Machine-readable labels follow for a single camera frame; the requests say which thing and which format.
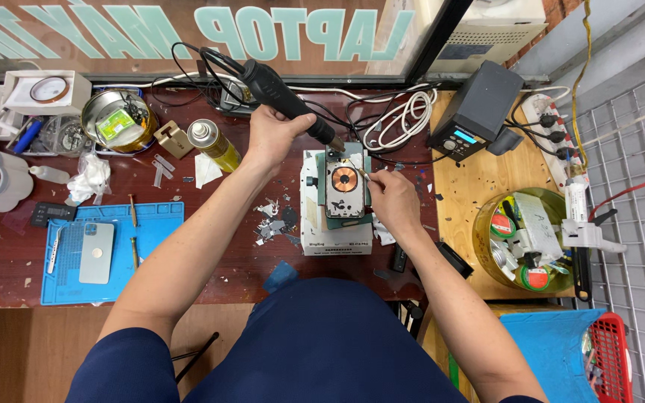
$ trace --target red cable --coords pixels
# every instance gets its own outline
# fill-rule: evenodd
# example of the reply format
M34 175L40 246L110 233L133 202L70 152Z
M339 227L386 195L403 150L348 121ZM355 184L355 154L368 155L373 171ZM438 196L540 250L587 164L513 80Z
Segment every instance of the red cable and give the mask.
M593 219L593 217L594 217L594 213L596 213L596 210L597 210L599 207L604 206L606 203L609 203L611 200L614 200L614 199L615 199L615 198L617 198L617 197L623 196L624 194L627 194L627 193L629 193L630 191L634 191L634 190L640 189L640 188L642 188L642 187L645 187L645 182L643 182L643 183L642 183L642 184L640 184L640 185L636 185L635 187L627 188L627 189L626 189L626 190L624 190L623 192L621 192L621 193L617 193L617 194L614 194L614 196L609 197L608 199L606 199L606 200L602 201L600 205L598 205L598 206L594 207L594 208L593 208L593 210L591 210L591 214L589 214L589 221L591 221L591 220Z

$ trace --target spray can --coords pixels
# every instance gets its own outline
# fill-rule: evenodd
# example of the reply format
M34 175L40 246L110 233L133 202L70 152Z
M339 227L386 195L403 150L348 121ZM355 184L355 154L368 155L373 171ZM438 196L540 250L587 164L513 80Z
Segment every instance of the spray can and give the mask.
M242 159L238 151L218 126L208 119L193 122L186 134L193 147L206 153L223 171L235 171L240 165Z

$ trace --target yellow cable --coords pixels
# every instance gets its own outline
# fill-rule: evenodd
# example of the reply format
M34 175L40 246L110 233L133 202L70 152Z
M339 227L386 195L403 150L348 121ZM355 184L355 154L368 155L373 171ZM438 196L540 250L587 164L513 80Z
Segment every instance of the yellow cable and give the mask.
M576 137L576 146L581 153L581 158L583 163L581 165L582 170L586 171L588 165L588 160L586 159L586 152L584 152L584 147L581 145L581 137L579 136L579 128L576 125L576 88L579 86L579 82L584 77L584 72L586 71L586 66L589 65L591 60L591 25L589 25L589 16L591 15L591 0L584 0L584 11L586 16L584 17L583 23L586 28L586 42L588 44L588 49L586 52L586 63L579 73L579 77L576 78L574 86L571 87L571 125L574 127L574 136Z

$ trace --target man's hand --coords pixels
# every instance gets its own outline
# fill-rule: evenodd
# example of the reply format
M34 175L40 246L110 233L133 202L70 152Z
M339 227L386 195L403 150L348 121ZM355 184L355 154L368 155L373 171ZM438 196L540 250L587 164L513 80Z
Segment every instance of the man's hand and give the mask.
M368 182L372 209L396 240L403 240L422 228L419 199L414 185L398 171L378 171Z
M270 106L258 106L250 117L250 144L243 162L255 163L260 169L277 175L292 141L315 123L315 119L315 114L309 113L290 120Z

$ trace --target person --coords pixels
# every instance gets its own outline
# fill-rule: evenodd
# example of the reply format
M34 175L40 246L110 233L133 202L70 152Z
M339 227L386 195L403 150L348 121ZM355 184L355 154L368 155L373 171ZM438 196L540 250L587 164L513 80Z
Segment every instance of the person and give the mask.
M240 167L148 256L121 292L67 402L179 402L168 346L236 227L279 172L314 114L292 121L262 105ZM407 252L445 343L482 402L547 402L514 340L440 255L420 223L414 186L370 174L372 208ZM255 306L227 357L184 399L199 402L465 402L372 290L301 279Z

